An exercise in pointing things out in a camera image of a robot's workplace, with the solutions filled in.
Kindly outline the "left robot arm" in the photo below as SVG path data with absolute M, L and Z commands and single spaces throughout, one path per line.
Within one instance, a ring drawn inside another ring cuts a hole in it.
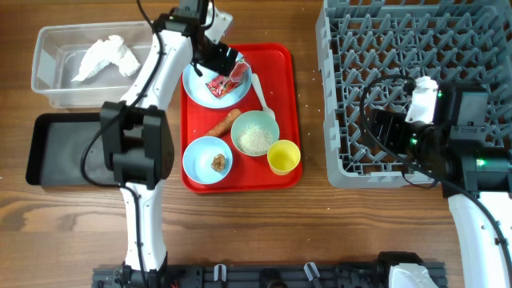
M 134 84 L 119 102 L 103 104 L 97 136 L 125 202 L 128 250 L 111 278 L 93 277 L 94 286 L 169 286 L 161 200 L 174 145 L 166 110 L 190 63 L 218 74 L 232 71 L 238 53 L 220 41 L 232 21 L 232 15 L 215 8 L 161 14 L 150 24 L 152 47 Z

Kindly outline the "red snack wrapper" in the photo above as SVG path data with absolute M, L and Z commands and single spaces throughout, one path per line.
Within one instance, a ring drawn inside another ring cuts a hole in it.
M 219 75 L 207 82 L 206 87 L 217 99 L 224 98 L 228 93 L 238 88 L 244 82 L 245 74 L 249 68 L 250 64 L 242 57 L 237 60 L 229 76 Z

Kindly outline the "light blue bowl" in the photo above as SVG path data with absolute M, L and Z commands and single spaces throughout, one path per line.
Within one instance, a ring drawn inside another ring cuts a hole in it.
M 214 159 L 224 156 L 224 169 L 216 171 L 212 164 Z M 182 156 L 182 167 L 186 175 L 194 182 L 211 185 L 223 180 L 233 165 L 231 148 L 220 138 L 204 136 L 195 139 L 185 149 Z

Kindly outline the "white napkin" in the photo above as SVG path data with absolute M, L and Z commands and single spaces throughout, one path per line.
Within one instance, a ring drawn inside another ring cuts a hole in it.
M 119 35 L 111 35 L 105 41 L 99 39 L 84 55 L 78 74 L 72 82 L 83 82 L 95 76 L 100 70 L 114 64 L 119 73 L 128 77 L 134 74 L 140 67 L 139 61 L 131 49 L 124 43 L 124 38 Z

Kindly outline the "white rice pile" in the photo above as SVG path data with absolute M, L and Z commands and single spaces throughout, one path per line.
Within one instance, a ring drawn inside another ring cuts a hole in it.
M 249 156 L 266 154 L 273 143 L 274 137 L 271 132 L 255 123 L 244 127 L 237 137 L 239 149 Z

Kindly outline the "orange carrot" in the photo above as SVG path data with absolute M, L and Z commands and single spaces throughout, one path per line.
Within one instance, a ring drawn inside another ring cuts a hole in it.
M 234 121 L 241 114 L 242 114 L 242 112 L 239 109 L 233 109 L 215 127 L 210 129 L 206 133 L 206 136 L 212 136 L 212 137 L 217 137 L 217 138 L 223 136 L 224 134 L 226 134 L 227 132 L 230 131 L 232 125 L 234 124 Z

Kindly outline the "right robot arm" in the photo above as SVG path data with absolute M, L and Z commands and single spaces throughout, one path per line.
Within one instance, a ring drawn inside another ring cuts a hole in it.
M 443 83 L 430 122 L 387 110 L 360 113 L 369 140 L 441 183 L 468 287 L 511 285 L 511 153 L 485 144 L 487 90 Z

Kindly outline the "green bowl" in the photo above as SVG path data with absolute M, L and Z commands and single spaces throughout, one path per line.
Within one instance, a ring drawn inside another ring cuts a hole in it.
M 280 129 L 276 122 L 269 115 L 265 114 L 263 111 L 252 110 L 241 114 L 235 121 L 231 127 L 231 140 L 234 146 L 241 152 L 237 144 L 237 137 L 241 133 L 242 129 L 249 125 L 250 123 L 258 124 L 264 127 L 266 130 L 271 132 L 274 137 L 274 143 L 279 140 L 280 137 Z

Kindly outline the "brown food scrap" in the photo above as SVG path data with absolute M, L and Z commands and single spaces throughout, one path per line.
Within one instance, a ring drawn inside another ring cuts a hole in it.
M 223 172 L 226 168 L 226 157 L 224 154 L 217 154 L 211 163 L 211 167 L 216 172 Z

